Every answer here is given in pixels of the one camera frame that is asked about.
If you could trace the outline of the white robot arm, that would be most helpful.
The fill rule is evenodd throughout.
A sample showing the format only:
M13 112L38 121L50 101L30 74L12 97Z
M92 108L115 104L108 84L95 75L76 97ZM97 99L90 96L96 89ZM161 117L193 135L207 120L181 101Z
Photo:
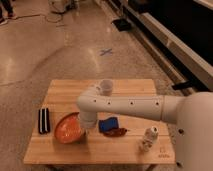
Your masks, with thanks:
M188 96L102 96L95 86L77 98L79 122L92 128L99 112L176 125L175 170L213 171L213 92Z

